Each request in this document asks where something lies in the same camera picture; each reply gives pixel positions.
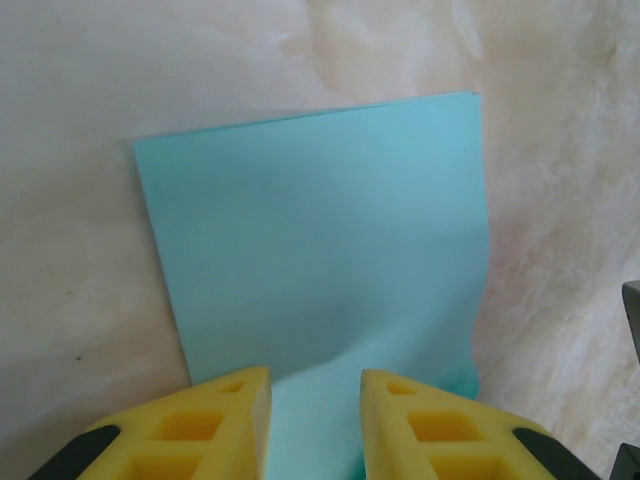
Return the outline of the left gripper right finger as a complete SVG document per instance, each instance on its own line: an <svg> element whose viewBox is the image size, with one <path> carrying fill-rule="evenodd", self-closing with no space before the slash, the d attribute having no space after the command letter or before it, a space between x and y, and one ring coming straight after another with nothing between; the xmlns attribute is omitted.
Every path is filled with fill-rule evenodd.
<svg viewBox="0 0 640 480"><path fill-rule="evenodd" d="M538 424L387 371L360 416L367 480L600 480Z"/></svg>

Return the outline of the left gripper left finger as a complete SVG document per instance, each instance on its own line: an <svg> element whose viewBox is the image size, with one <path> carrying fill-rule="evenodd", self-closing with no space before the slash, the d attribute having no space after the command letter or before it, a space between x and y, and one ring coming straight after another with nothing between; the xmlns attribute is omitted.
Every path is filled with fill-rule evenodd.
<svg viewBox="0 0 640 480"><path fill-rule="evenodd" d="M265 480L268 368L226 374L106 417L27 480Z"/></svg>

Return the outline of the light blue cloth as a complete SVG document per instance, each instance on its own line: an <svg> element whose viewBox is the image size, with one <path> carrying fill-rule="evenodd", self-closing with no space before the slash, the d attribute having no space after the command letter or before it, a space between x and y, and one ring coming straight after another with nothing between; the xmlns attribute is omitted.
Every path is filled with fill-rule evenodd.
<svg viewBox="0 0 640 480"><path fill-rule="evenodd" d="M272 374L267 480L364 480L361 374L474 397L489 264L465 91L137 140L193 383Z"/></svg>

